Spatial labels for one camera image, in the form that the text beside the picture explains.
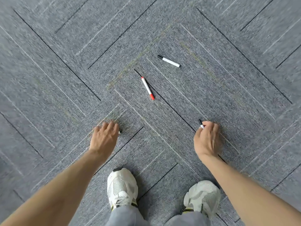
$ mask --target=person's right arm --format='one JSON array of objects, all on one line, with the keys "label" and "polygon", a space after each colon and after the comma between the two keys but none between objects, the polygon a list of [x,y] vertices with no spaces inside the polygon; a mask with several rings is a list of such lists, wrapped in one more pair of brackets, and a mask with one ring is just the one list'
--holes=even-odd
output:
[{"label": "person's right arm", "polygon": [[203,124],[205,128],[198,129],[194,136],[195,151],[228,195],[246,226],[301,225],[301,213],[298,210],[219,158],[219,126],[209,121]]}]

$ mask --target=carpeted floor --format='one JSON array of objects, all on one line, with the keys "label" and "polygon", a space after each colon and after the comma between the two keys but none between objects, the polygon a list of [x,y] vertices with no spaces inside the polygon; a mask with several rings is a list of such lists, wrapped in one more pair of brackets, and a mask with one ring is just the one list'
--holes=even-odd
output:
[{"label": "carpeted floor", "polygon": [[[145,219],[179,213],[214,181],[198,119],[221,124],[224,161],[301,210],[300,31],[300,0],[0,0],[0,221],[109,120],[122,134],[70,225],[105,224],[120,166]],[[243,225],[225,194],[212,225]]]}]

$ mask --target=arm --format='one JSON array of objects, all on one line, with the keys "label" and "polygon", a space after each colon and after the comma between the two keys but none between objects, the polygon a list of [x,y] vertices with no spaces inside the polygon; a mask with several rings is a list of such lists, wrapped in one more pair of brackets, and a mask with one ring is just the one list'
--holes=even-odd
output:
[{"label": "arm", "polygon": [[1,226],[68,225],[97,169],[111,155],[119,126],[96,127],[89,150],[10,215]]},{"label": "arm", "polygon": [[209,121],[203,124],[205,128],[198,129],[194,137],[195,151],[228,195],[242,221],[247,226],[300,225],[299,211],[218,157],[219,126]]}]

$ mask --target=hand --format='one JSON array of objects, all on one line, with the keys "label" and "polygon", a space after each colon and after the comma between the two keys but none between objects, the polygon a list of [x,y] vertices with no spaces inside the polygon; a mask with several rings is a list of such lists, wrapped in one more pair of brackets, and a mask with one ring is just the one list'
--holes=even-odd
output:
[{"label": "hand", "polygon": [[105,162],[113,152],[117,138],[119,125],[111,121],[104,122],[102,127],[96,126],[91,138],[89,152],[96,153]]},{"label": "hand", "polygon": [[219,125],[210,121],[204,121],[204,129],[201,127],[194,135],[194,150],[202,160],[202,156],[217,156],[221,142],[219,138]]}]

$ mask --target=shoe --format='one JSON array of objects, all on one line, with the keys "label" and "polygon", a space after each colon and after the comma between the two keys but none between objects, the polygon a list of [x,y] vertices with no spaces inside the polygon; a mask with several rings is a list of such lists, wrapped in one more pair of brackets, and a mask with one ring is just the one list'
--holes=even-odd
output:
[{"label": "shoe", "polygon": [[125,205],[137,207],[137,182],[132,173],[126,168],[117,168],[110,173],[107,194],[111,210]]},{"label": "shoe", "polygon": [[217,212],[221,200],[221,191],[212,182],[204,180],[194,184],[184,197],[186,209],[183,213],[199,211],[208,216],[209,220]]}]

